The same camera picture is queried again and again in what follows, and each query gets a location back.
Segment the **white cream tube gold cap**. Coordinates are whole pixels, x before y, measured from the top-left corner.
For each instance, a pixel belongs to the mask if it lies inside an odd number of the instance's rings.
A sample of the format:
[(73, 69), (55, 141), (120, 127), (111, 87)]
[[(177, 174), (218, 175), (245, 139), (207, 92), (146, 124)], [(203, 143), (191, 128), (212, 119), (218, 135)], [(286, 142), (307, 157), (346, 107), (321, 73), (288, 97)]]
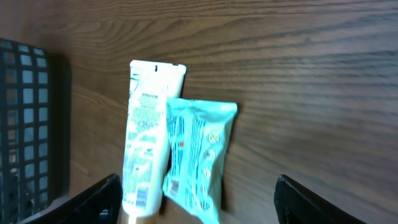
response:
[(186, 72), (182, 64), (130, 63), (122, 200), (126, 223), (154, 223), (159, 212), (170, 154), (167, 100), (181, 95)]

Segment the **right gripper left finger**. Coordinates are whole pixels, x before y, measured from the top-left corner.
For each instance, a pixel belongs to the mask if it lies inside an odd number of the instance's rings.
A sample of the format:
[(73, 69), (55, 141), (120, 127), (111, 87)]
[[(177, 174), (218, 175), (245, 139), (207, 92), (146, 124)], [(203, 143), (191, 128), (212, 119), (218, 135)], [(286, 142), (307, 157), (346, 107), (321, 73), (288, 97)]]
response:
[(113, 173), (58, 207), (21, 221), (27, 224), (117, 224), (122, 182)]

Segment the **teal snack packet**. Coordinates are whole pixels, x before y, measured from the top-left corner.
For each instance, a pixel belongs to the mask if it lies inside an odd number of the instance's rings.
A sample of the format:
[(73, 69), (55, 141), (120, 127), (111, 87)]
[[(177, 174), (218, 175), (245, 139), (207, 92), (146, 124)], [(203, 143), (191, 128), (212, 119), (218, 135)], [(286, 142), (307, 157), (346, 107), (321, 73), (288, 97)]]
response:
[(167, 101), (172, 158), (164, 195), (202, 223), (220, 222), (224, 160), (237, 112), (233, 102)]

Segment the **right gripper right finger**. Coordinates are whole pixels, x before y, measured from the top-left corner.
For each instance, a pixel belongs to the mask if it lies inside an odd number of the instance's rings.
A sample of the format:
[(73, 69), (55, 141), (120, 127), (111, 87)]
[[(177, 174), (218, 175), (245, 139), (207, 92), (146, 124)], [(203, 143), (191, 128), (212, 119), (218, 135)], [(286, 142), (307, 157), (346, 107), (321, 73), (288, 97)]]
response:
[(278, 176), (274, 205), (280, 224), (364, 224), (285, 174)]

